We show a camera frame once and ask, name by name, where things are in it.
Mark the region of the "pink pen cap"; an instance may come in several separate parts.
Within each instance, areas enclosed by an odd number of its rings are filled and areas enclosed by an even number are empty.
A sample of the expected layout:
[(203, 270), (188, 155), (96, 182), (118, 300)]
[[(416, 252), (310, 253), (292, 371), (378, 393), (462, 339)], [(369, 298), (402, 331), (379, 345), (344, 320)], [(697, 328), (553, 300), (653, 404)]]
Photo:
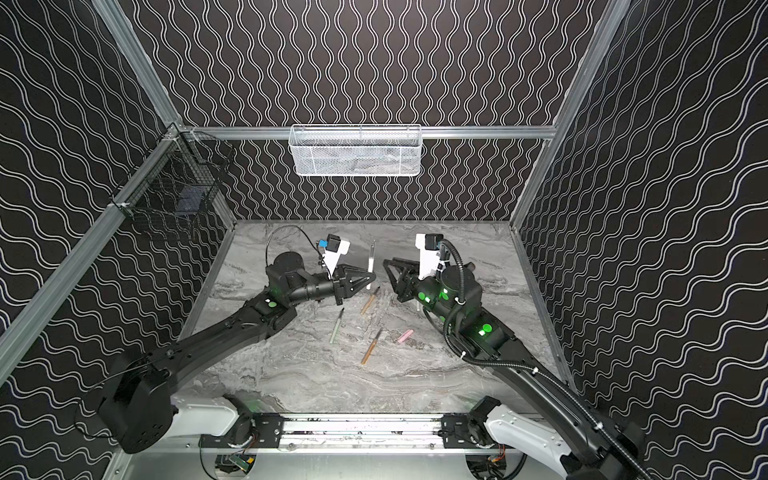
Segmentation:
[(413, 333), (414, 333), (414, 330), (413, 330), (413, 329), (409, 329), (409, 330), (405, 331), (405, 332), (404, 332), (404, 333), (403, 333), (403, 334), (402, 334), (402, 335), (401, 335), (401, 336), (398, 338), (398, 340), (397, 340), (397, 343), (398, 343), (398, 344), (402, 344), (402, 343), (404, 343), (406, 340), (408, 340), (408, 339), (409, 339), (409, 338), (410, 338), (410, 337), (413, 335)]

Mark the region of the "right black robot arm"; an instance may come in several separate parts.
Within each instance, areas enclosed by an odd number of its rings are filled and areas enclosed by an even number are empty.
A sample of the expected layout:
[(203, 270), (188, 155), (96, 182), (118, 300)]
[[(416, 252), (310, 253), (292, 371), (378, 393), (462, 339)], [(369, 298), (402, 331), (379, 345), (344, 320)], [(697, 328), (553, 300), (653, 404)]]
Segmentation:
[(642, 431), (599, 412), (549, 371), (499, 317), (482, 304), (473, 264), (450, 265), (421, 277), (416, 261), (383, 263), (399, 302), (414, 300), (438, 322), (449, 350), (488, 368), (543, 417), (538, 424), (503, 403), (484, 399), (474, 409), (475, 441), (513, 447), (563, 479), (647, 479)]

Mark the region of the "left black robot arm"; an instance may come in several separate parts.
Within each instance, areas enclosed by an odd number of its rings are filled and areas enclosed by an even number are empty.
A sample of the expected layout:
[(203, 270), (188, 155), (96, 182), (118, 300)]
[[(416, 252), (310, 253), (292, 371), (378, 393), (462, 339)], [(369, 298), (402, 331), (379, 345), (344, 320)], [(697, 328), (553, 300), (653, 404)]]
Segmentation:
[(296, 318), (299, 304), (331, 298), (341, 305), (376, 279), (375, 273), (347, 264), (331, 274), (309, 273), (293, 251), (278, 255), (265, 273), (268, 285), (227, 318), (147, 353), (129, 349), (113, 362), (97, 414), (123, 451), (135, 454), (157, 443), (178, 413), (171, 396), (180, 387), (227, 356), (279, 333)]

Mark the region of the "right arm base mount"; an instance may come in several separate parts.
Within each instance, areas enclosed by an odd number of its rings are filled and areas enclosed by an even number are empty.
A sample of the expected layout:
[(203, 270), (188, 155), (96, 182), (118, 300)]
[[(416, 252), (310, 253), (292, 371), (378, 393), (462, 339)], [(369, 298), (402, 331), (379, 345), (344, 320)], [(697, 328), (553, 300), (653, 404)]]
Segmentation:
[(446, 449), (498, 449), (501, 446), (491, 438), (484, 424), (469, 414), (444, 414), (435, 433)]

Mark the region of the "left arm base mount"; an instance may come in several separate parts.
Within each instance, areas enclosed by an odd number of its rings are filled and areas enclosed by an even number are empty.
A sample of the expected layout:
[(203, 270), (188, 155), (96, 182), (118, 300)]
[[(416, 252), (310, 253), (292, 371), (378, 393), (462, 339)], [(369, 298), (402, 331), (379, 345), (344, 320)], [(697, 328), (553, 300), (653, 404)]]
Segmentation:
[(277, 413), (241, 415), (222, 436), (202, 435), (201, 446), (210, 449), (277, 448), (285, 418)]

